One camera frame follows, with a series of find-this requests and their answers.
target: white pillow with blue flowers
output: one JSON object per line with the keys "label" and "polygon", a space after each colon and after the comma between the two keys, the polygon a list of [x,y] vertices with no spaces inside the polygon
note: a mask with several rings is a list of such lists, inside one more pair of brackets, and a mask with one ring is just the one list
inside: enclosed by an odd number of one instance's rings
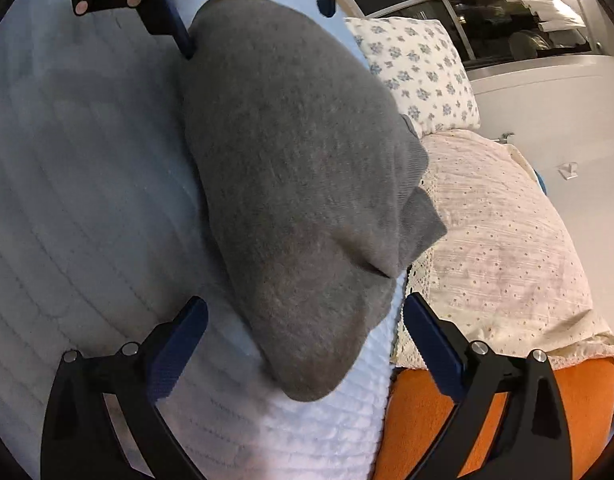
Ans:
{"label": "white pillow with blue flowers", "polygon": [[446,29],[438,20],[346,18],[371,72],[391,90],[418,137],[478,130],[471,83]]}

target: light blue blanket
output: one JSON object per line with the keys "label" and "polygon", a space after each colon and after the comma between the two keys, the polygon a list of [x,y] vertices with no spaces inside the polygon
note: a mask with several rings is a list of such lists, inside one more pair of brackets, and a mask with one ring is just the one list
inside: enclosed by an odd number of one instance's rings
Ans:
{"label": "light blue blanket", "polygon": [[[203,1],[177,0],[186,23]],[[315,0],[276,1],[361,58],[340,16],[322,18]],[[128,9],[76,18],[69,0],[17,0],[0,26],[0,434],[38,478],[61,354],[115,352],[198,294],[210,326],[160,408],[205,475],[364,480],[402,279],[341,386],[289,400],[231,308],[182,139],[178,62],[171,38],[150,36]]]}

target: pillow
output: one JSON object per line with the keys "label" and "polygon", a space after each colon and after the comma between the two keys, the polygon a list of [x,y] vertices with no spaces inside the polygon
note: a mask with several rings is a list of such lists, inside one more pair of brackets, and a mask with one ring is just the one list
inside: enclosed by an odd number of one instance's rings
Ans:
{"label": "pillow", "polygon": [[[465,130],[422,144],[430,164],[421,187],[448,233],[414,262],[407,294],[419,291],[467,339],[501,354],[541,348],[554,369],[614,358],[573,242],[520,152]],[[402,321],[392,360],[425,367]]]}
{"label": "pillow", "polygon": [[[612,421],[613,359],[592,359],[555,372],[571,439],[572,478],[578,480],[602,453]],[[482,466],[504,410],[496,394],[460,475]],[[453,407],[426,370],[405,370],[394,384],[373,480],[404,479],[423,457]]]}
{"label": "pillow", "polygon": [[480,127],[471,83],[438,20],[346,18],[371,72],[391,90],[418,137]]}

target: gray sweater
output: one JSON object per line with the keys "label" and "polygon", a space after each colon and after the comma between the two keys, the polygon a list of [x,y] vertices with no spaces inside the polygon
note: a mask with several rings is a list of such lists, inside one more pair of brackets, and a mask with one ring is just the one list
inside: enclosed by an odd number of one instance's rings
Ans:
{"label": "gray sweater", "polygon": [[238,308],[287,395],[319,399],[394,279],[446,232],[418,187],[426,153],[389,91],[306,16],[210,0],[192,34],[186,138]]}

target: orange cushion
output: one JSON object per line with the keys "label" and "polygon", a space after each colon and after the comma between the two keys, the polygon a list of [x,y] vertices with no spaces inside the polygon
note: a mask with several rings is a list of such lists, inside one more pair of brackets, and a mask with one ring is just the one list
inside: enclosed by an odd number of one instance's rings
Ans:
{"label": "orange cushion", "polygon": [[[604,449],[614,405],[613,358],[588,360],[555,372],[567,415],[573,480]],[[496,394],[485,424],[460,475],[485,460],[502,415],[506,394]],[[440,394],[427,370],[404,370],[394,384],[373,480],[404,480],[434,440],[453,403]]]}

